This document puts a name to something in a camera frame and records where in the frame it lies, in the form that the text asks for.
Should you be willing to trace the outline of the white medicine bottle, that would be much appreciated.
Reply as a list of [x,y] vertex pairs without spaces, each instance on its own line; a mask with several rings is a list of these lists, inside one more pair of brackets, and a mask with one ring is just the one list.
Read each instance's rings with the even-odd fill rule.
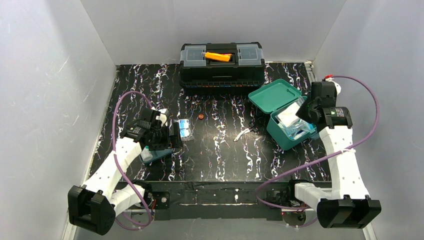
[[141,153],[140,153],[139,157],[140,157],[140,161],[141,161],[142,163],[148,163],[148,162],[150,162],[150,161],[153,159],[153,155],[152,155],[152,153],[149,151],[149,149],[148,149],[148,148],[144,148],[144,149],[141,151]]

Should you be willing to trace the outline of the clear zip bag white pad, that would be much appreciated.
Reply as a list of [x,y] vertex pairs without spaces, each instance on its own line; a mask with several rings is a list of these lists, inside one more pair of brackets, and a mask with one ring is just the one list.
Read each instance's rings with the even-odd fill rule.
[[275,116],[277,125],[281,129],[302,128],[303,126],[308,125],[305,120],[296,115],[304,102],[304,98],[299,97],[296,101],[290,103],[284,109],[281,109]]

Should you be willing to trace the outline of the tweezers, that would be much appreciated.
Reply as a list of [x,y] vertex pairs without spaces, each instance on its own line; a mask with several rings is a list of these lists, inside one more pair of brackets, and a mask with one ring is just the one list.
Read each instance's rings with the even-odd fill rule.
[[238,135],[234,138],[233,142],[238,142],[242,136],[244,136],[245,134],[250,133],[252,130],[253,130],[252,128],[246,128],[246,129],[242,130],[242,131],[241,131],[241,132],[240,132],[240,133],[239,133],[239,134],[238,134]]

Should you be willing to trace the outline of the dark teal divider tray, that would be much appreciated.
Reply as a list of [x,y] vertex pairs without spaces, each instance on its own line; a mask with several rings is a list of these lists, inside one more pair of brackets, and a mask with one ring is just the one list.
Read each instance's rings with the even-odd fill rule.
[[154,162],[156,160],[159,160],[159,159],[161,159],[163,157],[166,157],[168,155],[171,155],[173,153],[173,149],[171,149],[171,148],[164,149],[164,150],[149,150],[149,151],[152,153],[153,159],[150,162],[147,162],[147,163],[143,163],[142,162],[144,165],[147,165],[147,164],[149,164],[151,162]]

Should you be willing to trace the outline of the large blue white packet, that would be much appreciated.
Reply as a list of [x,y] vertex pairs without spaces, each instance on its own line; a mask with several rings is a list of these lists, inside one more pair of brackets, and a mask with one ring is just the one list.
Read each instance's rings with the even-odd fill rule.
[[297,140],[306,134],[312,134],[316,131],[313,124],[308,123],[304,120],[298,120],[292,124],[286,126],[282,125],[282,129],[290,140]]

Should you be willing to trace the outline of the black scissors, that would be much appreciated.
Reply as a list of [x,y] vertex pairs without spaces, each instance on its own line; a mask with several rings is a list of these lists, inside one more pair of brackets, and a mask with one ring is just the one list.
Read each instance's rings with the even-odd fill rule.
[[255,122],[254,121],[251,121],[249,124],[248,124],[248,126],[249,126],[249,131],[250,132],[254,132],[254,133],[258,133],[259,132],[259,128],[256,126],[256,124],[255,124]]

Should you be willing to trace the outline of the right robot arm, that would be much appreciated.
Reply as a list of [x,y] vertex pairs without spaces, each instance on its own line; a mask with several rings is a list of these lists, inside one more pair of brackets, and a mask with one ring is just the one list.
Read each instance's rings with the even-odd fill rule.
[[313,82],[296,115],[316,126],[329,156],[331,190],[293,182],[294,198],[316,211],[323,228],[365,228],[382,210],[363,183],[353,147],[353,122],[347,107],[337,106],[340,87],[333,81]]

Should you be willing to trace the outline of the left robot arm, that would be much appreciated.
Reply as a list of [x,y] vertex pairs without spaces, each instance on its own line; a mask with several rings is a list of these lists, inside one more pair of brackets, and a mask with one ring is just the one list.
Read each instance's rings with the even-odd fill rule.
[[134,160],[150,163],[182,147],[180,126],[174,122],[169,129],[169,115],[166,108],[144,109],[124,127],[97,171],[82,185],[71,187],[67,201],[72,225],[103,236],[119,214],[146,200],[145,193],[151,191],[147,183],[132,181],[122,189],[116,186]]

